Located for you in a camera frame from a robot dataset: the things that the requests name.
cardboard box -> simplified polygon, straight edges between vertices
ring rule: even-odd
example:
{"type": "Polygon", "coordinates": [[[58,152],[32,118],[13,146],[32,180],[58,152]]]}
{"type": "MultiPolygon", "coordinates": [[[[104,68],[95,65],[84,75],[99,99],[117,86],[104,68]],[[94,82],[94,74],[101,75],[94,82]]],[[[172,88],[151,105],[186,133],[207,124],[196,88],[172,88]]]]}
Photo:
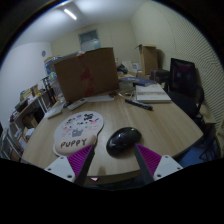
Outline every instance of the cardboard box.
{"type": "Polygon", "coordinates": [[[28,131],[28,128],[27,127],[25,127],[24,128],[24,130],[23,130],[23,138],[26,138],[26,133],[27,133],[27,131],[28,131]]]}
{"type": "Polygon", "coordinates": [[[36,96],[36,95],[39,93],[39,90],[38,90],[38,84],[35,85],[35,86],[33,86],[33,87],[31,88],[31,91],[32,91],[32,95],[33,95],[33,96],[36,96]]]}
{"type": "Polygon", "coordinates": [[[36,119],[34,118],[33,113],[24,116],[23,124],[28,128],[36,128],[38,125],[36,119]]]}
{"type": "Polygon", "coordinates": [[[151,69],[158,69],[157,51],[155,45],[138,45],[140,58],[141,58],[141,70],[143,76],[149,76],[151,69]]]}
{"type": "Polygon", "coordinates": [[[66,101],[119,89],[113,48],[65,56],[54,67],[66,101]]]}

notebook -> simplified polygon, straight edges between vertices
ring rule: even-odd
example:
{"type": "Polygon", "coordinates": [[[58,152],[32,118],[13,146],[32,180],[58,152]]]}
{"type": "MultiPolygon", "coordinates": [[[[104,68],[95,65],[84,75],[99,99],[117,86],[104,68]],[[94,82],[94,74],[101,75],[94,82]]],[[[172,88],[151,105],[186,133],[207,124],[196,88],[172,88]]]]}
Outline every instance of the notebook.
{"type": "Polygon", "coordinates": [[[136,100],[141,103],[168,103],[170,97],[159,84],[136,86],[136,100]]]}
{"type": "Polygon", "coordinates": [[[137,78],[137,77],[125,77],[120,78],[120,81],[131,81],[133,82],[133,86],[149,86],[151,84],[156,84],[157,82],[155,80],[151,79],[143,79],[143,78],[137,78]]]}

wall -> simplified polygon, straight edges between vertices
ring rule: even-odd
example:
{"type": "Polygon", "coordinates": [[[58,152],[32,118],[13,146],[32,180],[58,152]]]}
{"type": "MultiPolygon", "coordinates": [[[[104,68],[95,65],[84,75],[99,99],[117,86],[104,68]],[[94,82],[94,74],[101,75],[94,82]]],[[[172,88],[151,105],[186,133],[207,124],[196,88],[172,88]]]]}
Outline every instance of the wall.
{"type": "Polygon", "coordinates": [[[13,48],[0,70],[0,121],[6,127],[12,110],[19,103],[20,93],[46,76],[44,60],[52,56],[50,43],[30,43],[13,48]]]}
{"type": "Polygon", "coordinates": [[[139,62],[136,39],[130,21],[114,21],[87,26],[61,36],[51,43],[53,55],[80,51],[79,34],[97,29],[101,47],[113,47],[118,62],[139,62]]]}
{"type": "Polygon", "coordinates": [[[195,63],[217,128],[224,112],[224,72],[206,38],[184,17],[157,2],[142,5],[131,24],[137,44],[157,46],[159,67],[169,70],[171,57],[195,63]]]}

desk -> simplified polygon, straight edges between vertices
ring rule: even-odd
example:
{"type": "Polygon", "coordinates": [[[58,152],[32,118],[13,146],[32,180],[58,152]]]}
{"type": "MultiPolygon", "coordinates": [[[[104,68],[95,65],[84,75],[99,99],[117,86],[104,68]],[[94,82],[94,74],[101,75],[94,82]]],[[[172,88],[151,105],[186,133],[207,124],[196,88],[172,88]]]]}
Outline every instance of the desk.
{"type": "Polygon", "coordinates": [[[140,145],[160,155],[175,156],[198,141],[203,133],[196,124],[174,103],[154,104],[154,111],[148,111],[116,96],[114,101],[88,102],[74,111],[63,109],[62,114],[43,119],[30,138],[23,159],[38,167],[46,168],[58,157],[53,152],[54,131],[68,116],[81,111],[96,111],[104,118],[104,127],[99,132],[95,156],[88,171],[88,177],[98,177],[86,184],[112,183],[136,177],[140,168],[133,148],[119,158],[111,157],[106,151],[110,136],[120,128],[134,127],[142,133],[140,145]]]}

computer mouse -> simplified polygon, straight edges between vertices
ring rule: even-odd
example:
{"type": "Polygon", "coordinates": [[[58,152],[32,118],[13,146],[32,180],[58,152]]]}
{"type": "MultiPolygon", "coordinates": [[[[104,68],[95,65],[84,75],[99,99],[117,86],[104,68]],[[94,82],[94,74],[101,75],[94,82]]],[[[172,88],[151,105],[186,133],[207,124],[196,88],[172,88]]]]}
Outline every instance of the computer mouse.
{"type": "Polygon", "coordinates": [[[116,131],[107,141],[107,152],[110,155],[119,155],[137,143],[141,137],[141,133],[136,128],[121,128],[116,131]]]}

